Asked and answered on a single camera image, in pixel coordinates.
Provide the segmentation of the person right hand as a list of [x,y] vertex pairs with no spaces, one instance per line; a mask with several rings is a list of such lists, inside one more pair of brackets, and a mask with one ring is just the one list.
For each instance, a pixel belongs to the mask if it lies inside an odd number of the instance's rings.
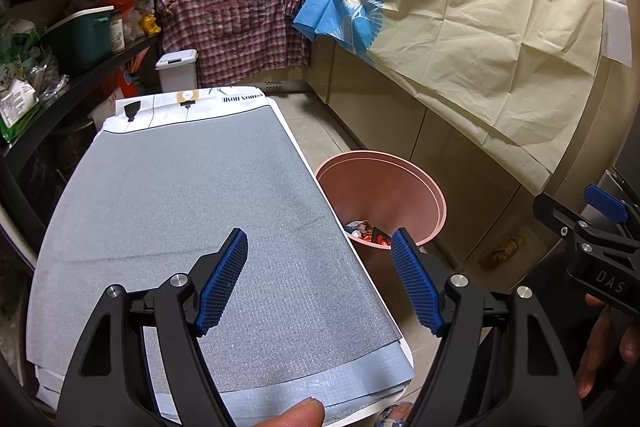
[[[597,370],[605,360],[612,332],[611,308],[602,300],[589,294],[585,295],[585,302],[590,307],[602,308],[602,311],[597,322],[594,323],[576,373],[576,387],[580,399],[585,399],[590,394],[596,382]],[[622,359],[627,364],[636,364],[639,360],[639,347],[639,329],[629,326],[620,340]]]

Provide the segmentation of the person left hand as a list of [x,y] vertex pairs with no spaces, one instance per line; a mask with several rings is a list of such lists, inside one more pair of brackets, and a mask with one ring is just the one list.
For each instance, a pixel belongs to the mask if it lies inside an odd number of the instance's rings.
[[325,416],[323,404],[309,397],[284,413],[261,421],[255,427],[321,427]]

